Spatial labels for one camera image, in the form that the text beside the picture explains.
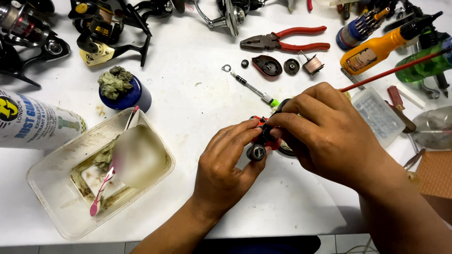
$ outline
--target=clear plastic box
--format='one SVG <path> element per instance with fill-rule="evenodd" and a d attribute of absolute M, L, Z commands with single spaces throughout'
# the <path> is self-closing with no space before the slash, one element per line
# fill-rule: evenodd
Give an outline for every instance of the clear plastic box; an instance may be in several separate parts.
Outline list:
<path fill-rule="evenodd" d="M 387 148 L 405 129 L 403 121 L 372 87 L 355 94 L 352 104 L 383 148 Z"/>
<path fill-rule="evenodd" d="M 124 131 L 132 110 L 133 108 L 127 108 L 89 129 L 53 151 L 28 171 L 28 183 L 65 239 L 77 240 L 87 235 L 173 171 L 174 156 L 159 136 L 165 148 L 166 164 L 156 182 L 146 189 L 133 189 L 114 177 L 110 182 L 111 186 L 105 189 L 105 205 L 96 216 L 91 217 L 89 207 L 106 175 L 106 172 L 93 167 L 92 162 L 112 139 Z M 138 125 L 147 126 L 154 131 L 142 111 Z"/>

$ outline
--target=pink toothbrush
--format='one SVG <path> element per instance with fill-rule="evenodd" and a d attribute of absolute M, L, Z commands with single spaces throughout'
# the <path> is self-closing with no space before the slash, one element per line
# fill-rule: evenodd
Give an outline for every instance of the pink toothbrush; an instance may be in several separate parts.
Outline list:
<path fill-rule="evenodd" d="M 108 171 L 107 175 L 105 176 L 104 182 L 102 183 L 99 191 L 97 192 L 96 199 L 94 200 L 93 204 L 89 208 L 89 214 L 91 216 L 95 216 L 100 211 L 100 198 L 102 197 L 101 192 L 103 192 L 105 187 L 107 187 L 107 185 L 105 185 L 105 184 L 113 177 L 114 174 L 115 174 L 114 167 L 112 165 L 110 167 L 110 170 Z"/>
<path fill-rule="evenodd" d="M 140 107 L 136 106 L 132 113 L 129 116 L 129 119 L 127 120 L 127 124 L 126 124 L 126 128 L 124 129 L 124 131 L 126 131 L 129 128 L 132 127 L 136 127 L 138 124 L 138 116 L 139 114 L 136 115 L 136 112 L 140 109 Z M 115 172 L 114 172 L 114 167 L 113 167 L 114 163 L 112 162 L 112 166 L 110 167 L 110 170 L 108 170 L 107 175 L 105 176 L 104 182 L 102 183 L 102 185 L 99 188 L 99 191 L 97 192 L 97 196 L 94 199 L 93 204 L 91 205 L 91 207 L 89 208 L 89 214 L 91 216 L 95 216 L 96 214 L 99 213 L 100 211 L 100 199 L 102 197 L 102 192 L 104 191 L 105 187 L 107 187 L 107 185 L 105 185 L 111 178 L 113 178 Z"/>

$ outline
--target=orange bottle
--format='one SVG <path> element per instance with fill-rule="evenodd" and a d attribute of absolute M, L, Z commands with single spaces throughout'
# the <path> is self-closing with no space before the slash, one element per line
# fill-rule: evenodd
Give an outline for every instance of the orange bottle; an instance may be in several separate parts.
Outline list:
<path fill-rule="evenodd" d="M 342 56 L 340 64 L 351 75 L 359 75 L 385 60 L 396 48 L 421 34 L 422 30 L 443 14 L 442 11 L 426 18 L 415 19 L 380 38 L 358 45 Z"/>

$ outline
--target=fingernail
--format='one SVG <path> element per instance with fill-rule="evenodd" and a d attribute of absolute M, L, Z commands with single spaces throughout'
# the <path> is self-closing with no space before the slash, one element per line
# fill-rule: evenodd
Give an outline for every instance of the fingernail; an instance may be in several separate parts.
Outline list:
<path fill-rule="evenodd" d="M 283 135 L 283 132 L 282 132 L 281 130 L 279 130 L 279 129 L 272 129 L 272 130 L 270 131 L 270 135 L 271 135 L 273 138 L 279 138 L 279 137 L 281 137 L 281 136 Z"/>

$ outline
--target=red rod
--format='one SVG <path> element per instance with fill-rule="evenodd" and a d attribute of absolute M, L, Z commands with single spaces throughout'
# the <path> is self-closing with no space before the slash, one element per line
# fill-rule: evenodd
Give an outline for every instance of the red rod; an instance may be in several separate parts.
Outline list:
<path fill-rule="evenodd" d="M 440 56 L 440 55 L 442 55 L 442 54 L 444 54 L 444 53 L 447 53 L 447 52 L 449 52 L 449 51 L 451 51 L 451 50 L 452 50 L 452 48 L 447 48 L 447 49 L 441 50 L 440 52 L 436 52 L 436 53 L 433 53 L 433 54 L 430 54 L 430 55 L 426 55 L 426 56 L 424 56 L 424 57 L 422 57 L 422 58 L 419 58 L 419 59 L 416 59 L 416 60 L 414 60 L 414 61 L 412 61 L 412 62 L 406 63 L 406 64 L 404 64 L 404 65 L 401 65 L 401 66 L 396 67 L 396 68 L 394 68 L 394 69 L 391 69 L 391 70 L 389 70 L 389 71 L 385 71 L 385 72 L 383 72 L 383 73 L 380 73 L 380 74 L 378 74 L 378 75 L 375 75 L 375 76 L 373 76 L 373 77 L 370 77 L 370 78 L 368 78 L 368 79 L 366 79 L 366 80 L 360 81 L 360 82 L 358 82 L 358 83 L 356 83 L 356 84 L 354 84 L 354 85 L 348 86 L 348 87 L 346 87 L 346 88 L 342 88 L 342 89 L 340 89 L 340 91 L 341 91 L 341 92 L 347 92 L 348 90 L 351 90 L 351 89 L 353 89 L 353 88 L 357 88 L 357 87 L 359 87 L 360 85 L 364 85 L 364 84 L 370 83 L 370 82 L 372 82 L 372 81 L 374 81 L 374 80 L 377 80 L 377 79 L 380 79 L 380 78 L 382 78 L 382 77 L 388 76 L 389 74 L 393 74 L 393 73 L 396 73 L 396 72 L 398 72 L 398 71 L 400 71 L 400 70 L 403 70 L 403 69 L 406 69 L 406 68 L 408 68 L 408 67 L 417 65 L 418 63 L 421 63 L 421 62 L 430 60 L 430 59 L 435 58 L 435 57 L 437 57 L 437 56 Z"/>

